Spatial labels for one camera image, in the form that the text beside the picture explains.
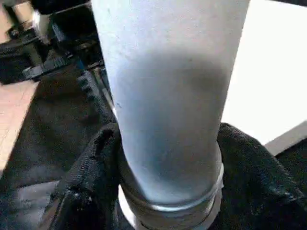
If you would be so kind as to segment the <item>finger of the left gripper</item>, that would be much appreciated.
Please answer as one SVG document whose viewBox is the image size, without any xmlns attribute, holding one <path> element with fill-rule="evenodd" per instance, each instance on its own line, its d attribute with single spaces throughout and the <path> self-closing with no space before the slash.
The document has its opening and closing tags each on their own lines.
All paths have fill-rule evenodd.
<svg viewBox="0 0 307 230">
<path fill-rule="evenodd" d="M 98 112 L 102 123 L 117 121 L 117 114 L 113 104 L 106 69 L 97 67 L 92 70 L 84 70 L 77 79 L 81 90 Z"/>
</svg>

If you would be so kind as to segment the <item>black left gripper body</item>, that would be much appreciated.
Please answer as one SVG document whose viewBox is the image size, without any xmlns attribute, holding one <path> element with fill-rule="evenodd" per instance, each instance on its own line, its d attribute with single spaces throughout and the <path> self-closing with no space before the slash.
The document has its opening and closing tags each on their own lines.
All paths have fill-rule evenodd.
<svg viewBox="0 0 307 230">
<path fill-rule="evenodd" d="M 12 26 L 9 41 L 0 45 L 0 82 L 38 80 L 71 64 L 81 69 L 104 65 L 89 0 L 31 0 L 31 22 L 22 22 L 15 6 L 20 0 L 2 0 Z"/>
</svg>

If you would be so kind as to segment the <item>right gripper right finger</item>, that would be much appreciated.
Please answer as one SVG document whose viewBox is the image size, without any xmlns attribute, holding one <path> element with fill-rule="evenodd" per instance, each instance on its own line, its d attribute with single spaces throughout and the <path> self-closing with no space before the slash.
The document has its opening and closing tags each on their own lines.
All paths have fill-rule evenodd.
<svg viewBox="0 0 307 230">
<path fill-rule="evenodd" d="M 222 203 L 212 230 L 305 230 L 307 196 L 255 138 L 222 123 Z"/>
</svg>

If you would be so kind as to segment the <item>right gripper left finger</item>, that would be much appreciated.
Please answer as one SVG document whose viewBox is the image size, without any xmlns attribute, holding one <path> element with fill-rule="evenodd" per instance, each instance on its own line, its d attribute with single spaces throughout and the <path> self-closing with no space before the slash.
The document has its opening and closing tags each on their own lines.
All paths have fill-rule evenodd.
<svg viewBox="0 0 307 230">
<path fill-rule="evenodd" d="M 117 155 L 120 151 L 118 124 L 103 126 L 58 182 L 38 228 L 117 230 Z"/>
</svg>

